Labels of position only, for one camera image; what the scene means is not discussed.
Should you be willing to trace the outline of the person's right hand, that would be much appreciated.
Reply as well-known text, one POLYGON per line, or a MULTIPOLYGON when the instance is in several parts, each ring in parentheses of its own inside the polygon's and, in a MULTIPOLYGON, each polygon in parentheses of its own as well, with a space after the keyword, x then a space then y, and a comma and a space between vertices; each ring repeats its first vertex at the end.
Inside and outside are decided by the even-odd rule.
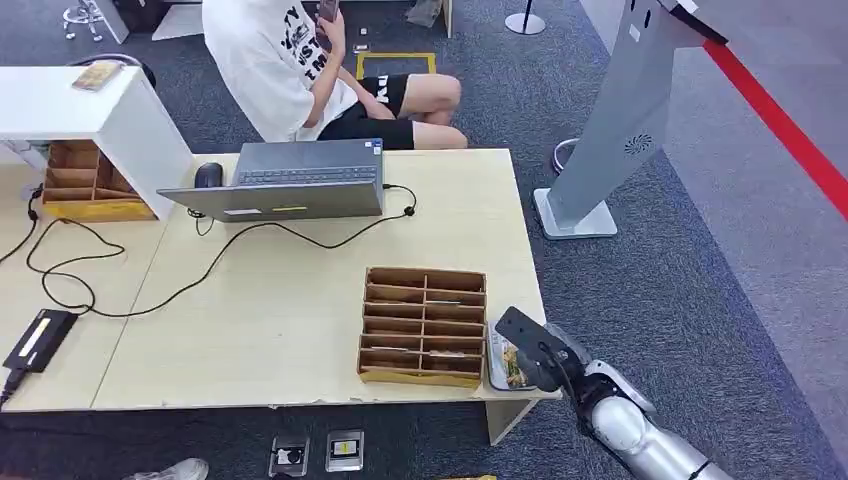
POLYGON ((329 40, 331 52, 343 55, 346 51, 345 22, 340 10, 337 10, 332 20, 318 16, 319 31, 329 40))

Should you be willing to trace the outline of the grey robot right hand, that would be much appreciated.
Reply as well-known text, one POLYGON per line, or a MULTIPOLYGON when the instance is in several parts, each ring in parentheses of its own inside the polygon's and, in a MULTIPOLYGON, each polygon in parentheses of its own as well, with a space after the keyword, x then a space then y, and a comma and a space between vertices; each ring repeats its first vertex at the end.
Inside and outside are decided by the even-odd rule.
MULTIPOLYGON (((562 360, 561 365, 565 368, 572 383, 579 381, 584 376, 585 367, 592 361, 592 356, 582 344, 570 337, 556 324, 547 323, 544 328, 567 346, 569 358, 562 360)), ((561 374, 554 374, 547 366, 528 357, 523 350, 517 352, 516 359, 519 369, 523 372, 529 384, 546 392, 554 392, 565 387, 565 381, 561 374)))

